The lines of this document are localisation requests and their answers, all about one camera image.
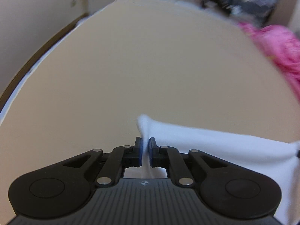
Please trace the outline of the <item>wall power socket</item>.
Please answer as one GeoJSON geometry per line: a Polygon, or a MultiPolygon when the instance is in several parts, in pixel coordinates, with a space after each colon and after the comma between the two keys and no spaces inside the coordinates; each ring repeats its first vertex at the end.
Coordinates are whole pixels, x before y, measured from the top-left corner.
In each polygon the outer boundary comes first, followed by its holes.
{"type": "Polygon", "coordinates": [[[77,0],[72,0],[71,1],[71,7],[74,7],[77,4],[77,0]]]}

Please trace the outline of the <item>pink floral quilt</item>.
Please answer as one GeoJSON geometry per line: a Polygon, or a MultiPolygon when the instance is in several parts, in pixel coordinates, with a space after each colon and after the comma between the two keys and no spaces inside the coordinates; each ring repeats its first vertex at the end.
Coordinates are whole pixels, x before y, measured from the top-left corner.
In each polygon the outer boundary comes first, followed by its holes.
{"type": "Polygon", "coordinates": [[[299,98],[299,39],[287,27],[269,25],[257,28],[250,23],[239,23],[239,28],[255,46],[274,63],[299,98]]]}

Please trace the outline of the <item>white long-sleeve shirt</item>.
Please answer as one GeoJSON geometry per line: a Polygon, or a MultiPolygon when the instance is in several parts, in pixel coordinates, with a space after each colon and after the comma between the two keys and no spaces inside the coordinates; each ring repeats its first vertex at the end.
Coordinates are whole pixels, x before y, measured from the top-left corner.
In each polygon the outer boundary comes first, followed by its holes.
{"type": "Polygon", "coordinates": [[[282,224],[299,224],[299,141],[285,143],[250,135],[163,123],[147,115],[137,118],[143,140],[140,168],[126,169],[126,178],[165,178],[166,171],[149,165],[148,141],[175,147],[181,153],[198,149],[228,162],[262,173],[277,182],[282,200],[275,213],[282,224]]]}

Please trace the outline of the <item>tan bed mat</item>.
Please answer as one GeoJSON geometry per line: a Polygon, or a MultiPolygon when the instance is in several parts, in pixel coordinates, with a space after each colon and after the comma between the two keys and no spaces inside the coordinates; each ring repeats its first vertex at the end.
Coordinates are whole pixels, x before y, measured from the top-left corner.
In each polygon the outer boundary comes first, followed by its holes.
{"type": "Polygon", "coordinates": [[[296,150],[299,102],[237,26],[169,1],[118,0],[29,76],[1,123],[1,223],[20,175],[138,136],[138,116],[296,150]]]}

